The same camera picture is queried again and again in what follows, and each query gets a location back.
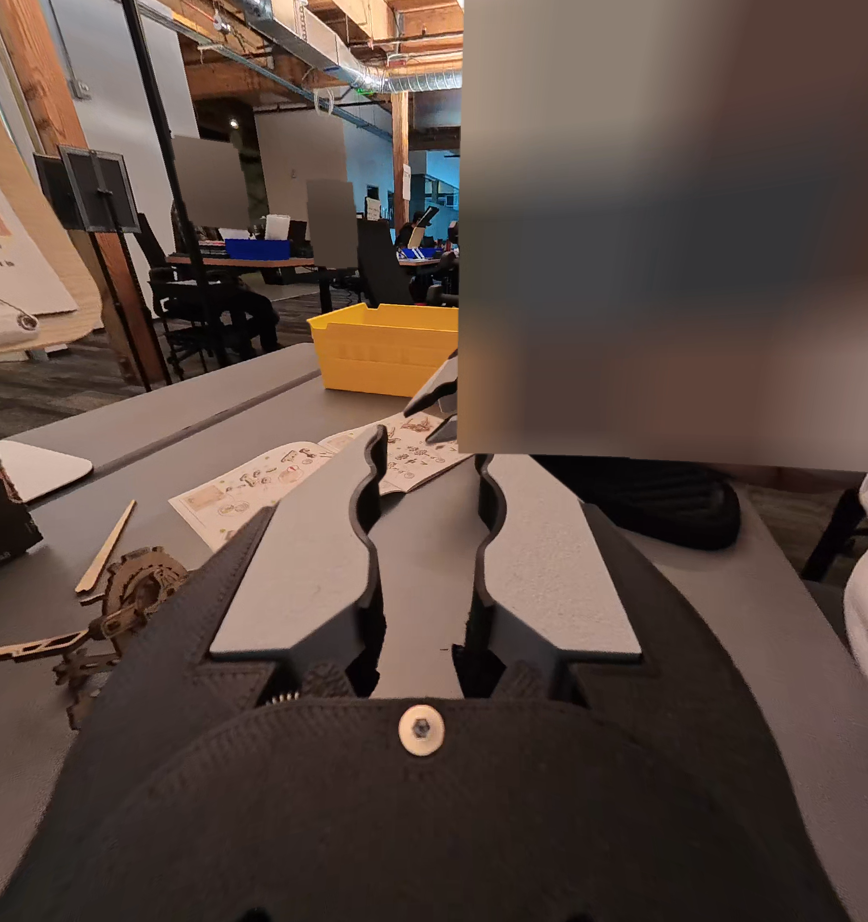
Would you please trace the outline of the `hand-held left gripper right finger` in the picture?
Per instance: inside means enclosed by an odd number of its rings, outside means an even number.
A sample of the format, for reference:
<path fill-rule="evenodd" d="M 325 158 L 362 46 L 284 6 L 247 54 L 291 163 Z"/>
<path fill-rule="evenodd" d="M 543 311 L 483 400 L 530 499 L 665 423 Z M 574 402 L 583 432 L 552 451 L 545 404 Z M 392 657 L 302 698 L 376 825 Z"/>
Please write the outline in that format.
<path fill-rule="evenodd" d="M 528 455 L 478 455 L 470 608 L 470 692 L 491 694 L 519 663 L 566 694 L 581 665 L 642 662 L 627 611 L 585 506 Z"/>

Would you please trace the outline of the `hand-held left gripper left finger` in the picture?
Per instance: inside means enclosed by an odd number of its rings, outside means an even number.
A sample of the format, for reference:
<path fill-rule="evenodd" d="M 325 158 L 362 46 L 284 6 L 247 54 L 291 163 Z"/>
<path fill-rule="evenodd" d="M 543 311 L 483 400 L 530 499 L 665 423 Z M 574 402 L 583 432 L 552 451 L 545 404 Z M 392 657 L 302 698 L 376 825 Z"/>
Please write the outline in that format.
<path fill-rule="evenodd" d="M 359 432 L 283 498 L 210 646 L 217 660 L 272 660 L 290 676 L 333 663 L 378 676 L 386 631 L 370 533 L 382 514 L 382 423 Z"/>

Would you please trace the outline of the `illustrated instruction booklet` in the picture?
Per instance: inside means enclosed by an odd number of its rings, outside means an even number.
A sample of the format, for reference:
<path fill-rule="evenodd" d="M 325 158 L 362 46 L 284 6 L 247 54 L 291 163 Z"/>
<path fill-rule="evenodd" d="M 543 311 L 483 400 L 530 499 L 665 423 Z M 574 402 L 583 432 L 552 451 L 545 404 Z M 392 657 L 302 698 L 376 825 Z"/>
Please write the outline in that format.
<path fill-rule="evenodd" d="M 417 490 L 468 458 L 456 441 L 429 444 L 440 426 L 428 412 L 378 421 L 387 430 L 387 468 L 382 496 Z M 330 458 L 341 453 L 367 424 L 337 432 L 318 443 L 281 445 L 220 477 L 169 499 L 170 507 L 212 551 L 220 549 L 262 508 L 274 506 Z"/>

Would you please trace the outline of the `wooden mechanical model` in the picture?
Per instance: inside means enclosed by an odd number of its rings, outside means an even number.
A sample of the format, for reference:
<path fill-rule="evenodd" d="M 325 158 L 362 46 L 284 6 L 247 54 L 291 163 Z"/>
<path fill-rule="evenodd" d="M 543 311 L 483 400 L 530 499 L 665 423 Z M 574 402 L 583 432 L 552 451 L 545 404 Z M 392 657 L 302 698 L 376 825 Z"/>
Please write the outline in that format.
<path fill-rule="evenodd" d="M 99 676 L 113 671 L 161 606 L 187 581 L 189 571 L 163 547 L 143 547 L 107 568 L 108 582 L 87 605 L 100 606 L 85 628 L 0 646 L 0 661 L 58 658 L 55 683 L 70 695 L 69 726 L 78 731 L 101 691 Z"/>

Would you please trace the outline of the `yellow plastic bin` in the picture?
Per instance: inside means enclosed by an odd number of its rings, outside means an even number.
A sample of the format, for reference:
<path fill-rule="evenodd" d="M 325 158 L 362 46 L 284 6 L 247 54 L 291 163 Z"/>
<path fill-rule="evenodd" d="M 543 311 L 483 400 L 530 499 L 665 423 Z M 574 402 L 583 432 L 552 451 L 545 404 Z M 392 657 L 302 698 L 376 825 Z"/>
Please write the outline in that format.
<path fill-rule="evenodd" d="M 458 348 L 454 307 L 358 303 L 309 325 L 327 390 L 411 398 Z"/>

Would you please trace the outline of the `black office chair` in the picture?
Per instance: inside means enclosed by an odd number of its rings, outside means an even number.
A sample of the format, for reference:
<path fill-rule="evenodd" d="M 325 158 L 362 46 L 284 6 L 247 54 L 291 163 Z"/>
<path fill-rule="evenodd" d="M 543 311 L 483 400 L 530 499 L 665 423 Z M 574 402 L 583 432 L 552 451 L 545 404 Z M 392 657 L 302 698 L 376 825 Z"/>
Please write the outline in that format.
<path fill-rule="evenodd" d="M 210 334 L 205 299 L 193 278 L 180 279 L 177 267 L 168 262 L 148 219 L 139 213 L 140 232 L 136 236 L 149 263 L 149 285 L 153 309 L 162 324 L 168 345 L 167 361 L 177 378 L 185 372 L 182 363 L 198 355 L 215 356 L 216 339 Z M 208 289 L 217 306 L 220 341 L 243 361 L 255 357 L 253 340 L 262 353 L 277 352 L 278 315 L 271 301 L 253 291 L 238 276 L 216 270 L 207 271 Z"/>
<path fill-rule="evenodd" d="M 398 261 L 386 222 L 363 218 L 357 225 L 359 276 L 368 305 L 414 304 L 409 276 Z"/>

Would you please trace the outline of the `thin wooden stick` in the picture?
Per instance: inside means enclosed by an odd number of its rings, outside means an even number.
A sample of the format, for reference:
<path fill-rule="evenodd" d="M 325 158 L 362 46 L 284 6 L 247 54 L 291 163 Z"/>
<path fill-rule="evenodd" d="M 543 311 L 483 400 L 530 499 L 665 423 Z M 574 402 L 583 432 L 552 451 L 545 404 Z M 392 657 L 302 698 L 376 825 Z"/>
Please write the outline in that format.
<path fill-rule="evenodd" d="M 102 576 L 102 573 L 109 564 L 113 551 L 116 549 L 123 531 L 130 522 L 136 505 L 137 501 L 134 499 L 128 502 L 117 523 L 111 529 L 108 536 L 96 553 L 96 556 L 87 567 L 78 584 L 75 586 L 74 593 L 76 595 L 85 595 L 95 588 L 100 577 Z"/>

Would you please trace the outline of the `wooden office desk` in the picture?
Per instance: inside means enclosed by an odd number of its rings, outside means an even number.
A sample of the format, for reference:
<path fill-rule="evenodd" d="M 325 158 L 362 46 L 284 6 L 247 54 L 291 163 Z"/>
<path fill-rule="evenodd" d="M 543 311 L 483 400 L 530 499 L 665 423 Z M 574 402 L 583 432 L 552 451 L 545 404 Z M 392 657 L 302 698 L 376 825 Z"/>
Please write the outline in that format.
<path fill-rule="evenodd" d="M 312 258 L 290 258 L 286 260 L 252 260 L 233 259 L 225 255 L 217 257 L 203 257 L 203 265 L 209 277 L 214 279 L 236 279 L 249 272 L 262 272 L 263 270 L 295 270 L 308 269 L 316 276 L 318 294 L 320 296 L 321 313 L 329 314 L 338 308 L 334 304 L 333 280 L 342 279 L 351 269 L 333 269 L 322 267 Z"/>

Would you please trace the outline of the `blue plastic bin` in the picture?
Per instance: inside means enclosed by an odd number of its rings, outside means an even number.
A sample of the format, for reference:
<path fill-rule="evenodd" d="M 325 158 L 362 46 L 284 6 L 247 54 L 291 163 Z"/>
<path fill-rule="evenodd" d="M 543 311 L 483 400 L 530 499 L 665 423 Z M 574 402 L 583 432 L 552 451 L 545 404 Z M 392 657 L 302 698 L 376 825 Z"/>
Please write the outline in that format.
<path fill-rule="evenodd" d="M 224 248 L 227 258 L 236 261 L 278 262 L 291 258 L 287 240 L 228 238 L 224 240 Z"/>

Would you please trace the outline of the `white stand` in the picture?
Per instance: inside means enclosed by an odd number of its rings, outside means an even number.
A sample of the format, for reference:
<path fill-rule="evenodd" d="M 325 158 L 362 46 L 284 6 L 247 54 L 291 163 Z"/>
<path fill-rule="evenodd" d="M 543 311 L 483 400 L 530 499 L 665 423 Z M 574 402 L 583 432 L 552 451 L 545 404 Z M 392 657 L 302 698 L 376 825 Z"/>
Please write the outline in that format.
<path fill-rule="evenodd" d="M 0 354 L 0 363 L 48 363 L 46 350 Z M 0 462 L 21 501 L 30 503 L 82 481 L 95 472 L 86 458 L 31 444 L 0 440 Z"/>

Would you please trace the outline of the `black light stand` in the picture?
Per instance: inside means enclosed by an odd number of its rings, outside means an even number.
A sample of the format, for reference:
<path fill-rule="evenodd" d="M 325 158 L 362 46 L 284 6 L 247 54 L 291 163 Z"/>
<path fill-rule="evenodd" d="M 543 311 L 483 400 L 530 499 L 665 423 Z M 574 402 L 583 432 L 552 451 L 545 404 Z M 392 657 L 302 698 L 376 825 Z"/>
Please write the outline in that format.
<path fill-rule="evenodd" d="M 168 260 L 176 250 L 173 195 L 122 2 L 41 6 L 88 143 L 87 148 L 62 146 L 61 164 L 76 210 L 87 219 L 89 233 L 125 237 L 172 384 L 179 379 L 167 361 L 168 345 L 153 309 L 149 263 L 136 236 L 143 213 Z"/>

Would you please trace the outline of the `instruction poster board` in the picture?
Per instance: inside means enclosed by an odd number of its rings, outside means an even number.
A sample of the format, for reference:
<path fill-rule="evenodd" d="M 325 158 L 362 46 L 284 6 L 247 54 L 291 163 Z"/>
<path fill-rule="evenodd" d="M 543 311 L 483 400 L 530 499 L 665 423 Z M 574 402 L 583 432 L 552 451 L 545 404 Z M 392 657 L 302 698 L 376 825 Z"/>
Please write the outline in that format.
<path fill-rule="evenodd" d="M 0 355 L 80 340 L 102 299 L 0 117 Z"/>

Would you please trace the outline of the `wooden column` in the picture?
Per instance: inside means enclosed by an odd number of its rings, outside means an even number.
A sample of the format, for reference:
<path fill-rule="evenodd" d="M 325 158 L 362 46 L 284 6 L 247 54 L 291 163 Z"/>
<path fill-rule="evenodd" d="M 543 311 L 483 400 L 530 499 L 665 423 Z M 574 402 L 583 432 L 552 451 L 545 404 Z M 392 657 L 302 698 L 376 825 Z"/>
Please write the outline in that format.
<path fill-rule="evenodd" d="M 67 79 L 40 2 L 0 1 L 0 60 L 25 127 L 39 152 L 87 148 Z M 171 382 L 126 239 L 112 233 L 68 236 L 101 297 L 101 322 L 128 384 L 147 391 Z"/>

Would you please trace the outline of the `silver ventilation duct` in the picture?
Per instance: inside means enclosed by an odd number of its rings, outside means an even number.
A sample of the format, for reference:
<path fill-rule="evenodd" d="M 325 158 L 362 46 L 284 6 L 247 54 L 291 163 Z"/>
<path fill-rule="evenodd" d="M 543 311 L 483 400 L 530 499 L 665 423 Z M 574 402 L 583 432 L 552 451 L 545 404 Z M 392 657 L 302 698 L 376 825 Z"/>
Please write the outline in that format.
<path fill-rule="evenodd" d="M 375 94 L 459 90 L 461 63 L 434 63 L 417 68 L 362 63 L 346 43 L 300 1 L 243 1 L 246 24 L 273 45 L 313 69 L 356 89 Z"/>

